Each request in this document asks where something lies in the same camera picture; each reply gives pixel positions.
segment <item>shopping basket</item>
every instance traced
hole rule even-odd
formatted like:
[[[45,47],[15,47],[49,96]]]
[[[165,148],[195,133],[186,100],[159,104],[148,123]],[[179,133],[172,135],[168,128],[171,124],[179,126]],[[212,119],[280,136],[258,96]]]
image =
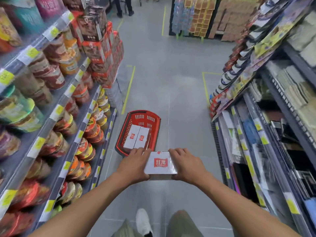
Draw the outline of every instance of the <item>shopping basket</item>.
[[[129,155],[129,153],[123,149],[123,145],[133,124],[150,129],[148,148],[154,151],[158,139],[160,123],[161,118],[151,111],[137,110],[129,112],[125,118],[124,125],[117,139],[115,150],[123,157]]]

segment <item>shopping aisle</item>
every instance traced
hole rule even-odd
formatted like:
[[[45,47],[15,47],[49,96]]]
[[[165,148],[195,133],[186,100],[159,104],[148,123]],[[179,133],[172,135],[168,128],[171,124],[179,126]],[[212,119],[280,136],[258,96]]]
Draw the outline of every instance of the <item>shopping aisle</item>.
[[[198,38],[169,37],[171,0],[139,6],[132,0],[134,16],[118,19],[109,15],[124,43],[124,60],[134,79],[125,113],[118,117],[100,181],[110,176],[122,157],[114,145],[126,113],[149,110],[161,117],[156,151],[187,147],[200,156],[205,167],[222,180],[207,111],[202,72],[222,73],[223,63],[234,44]],[[166,15],[162,31],[164,10]],[[208,92],[218,85],[219,75],[206,74]],[[204,236],[233,236],[231,225],[199,189],[178,181],[147,181],[121,193],[106,209],[91,231],[91,237],[111,236],[125,218],[135,226],[138,208],[148,212],[155,237],[165,236],[172,214],[185,209]]]

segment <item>hand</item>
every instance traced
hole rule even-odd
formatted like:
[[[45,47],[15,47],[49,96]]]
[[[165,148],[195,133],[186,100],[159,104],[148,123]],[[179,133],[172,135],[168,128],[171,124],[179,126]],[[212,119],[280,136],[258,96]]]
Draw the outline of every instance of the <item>hand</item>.
[[[168,151],[178,171],[173,179],[197,186],[207,178],[205,176],[209,172],[205,169],[203,162],[199,157],[192,155],[187,148],[169,149]]]
[[[144,173],[144,169],[150,153],[151,149],[132,149],[130,155],[123,158],[116,172],[124,177],[128,185],[148,180],[149,175]]]

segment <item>sneaker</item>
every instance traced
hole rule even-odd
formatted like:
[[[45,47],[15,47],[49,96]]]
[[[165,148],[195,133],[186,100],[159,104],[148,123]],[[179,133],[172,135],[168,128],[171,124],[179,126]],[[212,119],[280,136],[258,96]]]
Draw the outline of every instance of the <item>sneaker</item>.
[[[153,236],[153,230],[150,227],[149,217],[144,209],[138,209],[136,214],[136,227],[137,231],[142,235],[148,235],[151,233]]]

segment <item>green pants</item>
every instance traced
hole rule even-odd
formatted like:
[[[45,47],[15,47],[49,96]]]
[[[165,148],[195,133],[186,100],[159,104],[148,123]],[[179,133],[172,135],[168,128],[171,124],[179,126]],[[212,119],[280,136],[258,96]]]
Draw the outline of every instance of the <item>green pants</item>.
[[[142,237],[142,235],[129,225],[128,220],[125,220],[112,237]],[[166,237],[203,237],[203,235],[189,214],[182,210],[172,215],[168,224]]]

